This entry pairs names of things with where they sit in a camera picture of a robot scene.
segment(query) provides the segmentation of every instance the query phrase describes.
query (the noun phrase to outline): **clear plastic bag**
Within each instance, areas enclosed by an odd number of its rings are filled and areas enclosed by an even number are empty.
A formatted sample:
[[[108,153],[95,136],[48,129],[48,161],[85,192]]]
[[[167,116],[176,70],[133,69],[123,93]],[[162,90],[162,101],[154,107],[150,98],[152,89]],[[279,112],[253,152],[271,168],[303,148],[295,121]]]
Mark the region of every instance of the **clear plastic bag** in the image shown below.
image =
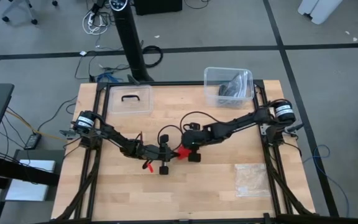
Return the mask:
[[[239,99],[246,97],[247,75],[245,72],[238,73],[231,81],[219,86],[219,96],[230,96]],[[240,107],[244,102],[241,100],[218,100],[220,105]]]
[[[236,164],[236,197],[269,197],[265,164]]]

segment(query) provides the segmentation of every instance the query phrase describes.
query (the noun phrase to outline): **black box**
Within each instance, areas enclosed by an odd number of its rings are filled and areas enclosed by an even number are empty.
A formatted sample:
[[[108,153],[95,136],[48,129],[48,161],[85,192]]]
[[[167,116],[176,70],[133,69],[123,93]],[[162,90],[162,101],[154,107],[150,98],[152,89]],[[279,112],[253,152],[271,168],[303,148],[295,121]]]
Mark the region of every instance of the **black box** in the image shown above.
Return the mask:
[[[134,0],[136,14],[143,16],[147,14],[177,12],[182,9],[182,0]]]

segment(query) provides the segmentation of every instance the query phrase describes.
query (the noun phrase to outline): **wooden table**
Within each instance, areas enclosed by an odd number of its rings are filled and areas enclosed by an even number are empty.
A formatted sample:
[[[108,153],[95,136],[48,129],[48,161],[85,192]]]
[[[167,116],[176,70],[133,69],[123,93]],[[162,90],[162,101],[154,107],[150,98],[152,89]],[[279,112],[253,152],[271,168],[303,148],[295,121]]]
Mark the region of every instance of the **wooden table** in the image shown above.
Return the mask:
[[[268,100],[283,98],[279,81],[264,81],[264,84]],[[154,86],[153,91],[154,110],[150,116],[112,116],[108,113],[107,123],[127,138],[135,138],[142,131],[145,144],[157,145],[158,131],[168,124],[178,126],[181,117],[190,111],[204,111],[221,121],[229,121],[254,110],[251,101],[243,110],[207,107],[203,86]],[[73,120],[80,111],[92,110],[95,93],[96,84],[81,85]],[[190,121],[213,122],[202,114],[192,114],[184,123]],[[180,133],[173,128],[166,130],[164,133],[170,136],[169,145],[176,147]],[[296,145],[296,141],[288,136],[285,141]],[[67,153],[75,147],[76,143],[70,145]],[[280,146],[280,152],[289,188],[313,212],[299,152],[287,145]],[[271,197],[236,197],[234,164],[264,164],[258,127],[233,134],[222,144],[202,147],[200,153],[200,163],[174,159],[168,163],[169,175],[158,175],[159,162],[153,163],[157,172],[151,174],[148,169],[141,168],[144,161],[126,158],[115,145],[104,141],[92,220],[259,218],[266,212],[274,216]],[[79,148],[65,159],[52,218],[59,216],[76,194],[84,154],[85,149]],[[284,210],[279,187],[278,192]],[[84,197],[83,215],[88,196]]]

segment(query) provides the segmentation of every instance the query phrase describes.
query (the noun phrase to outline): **clear plastic container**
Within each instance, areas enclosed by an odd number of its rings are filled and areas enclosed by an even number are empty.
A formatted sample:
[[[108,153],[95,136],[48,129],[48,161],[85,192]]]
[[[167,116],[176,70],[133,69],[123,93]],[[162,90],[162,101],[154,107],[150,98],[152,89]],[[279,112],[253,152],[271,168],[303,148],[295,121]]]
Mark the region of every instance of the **clear plastic container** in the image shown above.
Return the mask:
[[[208,67],[204,70],[204,94],[210,106],[242,108],[254,97],[252,73],[240,68]]]
[[[109,111],[119,115],[150,114],[153,101],[153,88],[150,85],[112,87]]]

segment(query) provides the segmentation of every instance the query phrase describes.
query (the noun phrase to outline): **desk leg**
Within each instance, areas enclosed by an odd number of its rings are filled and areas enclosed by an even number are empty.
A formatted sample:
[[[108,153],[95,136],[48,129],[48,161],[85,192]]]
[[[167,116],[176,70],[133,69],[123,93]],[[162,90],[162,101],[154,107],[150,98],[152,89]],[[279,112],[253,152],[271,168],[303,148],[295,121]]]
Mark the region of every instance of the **desk leg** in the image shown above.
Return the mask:
[[[0,176],[50,186],[57,186],[60,177],[58,174],[42,171],[33,167],[23,166],[1,158]]]

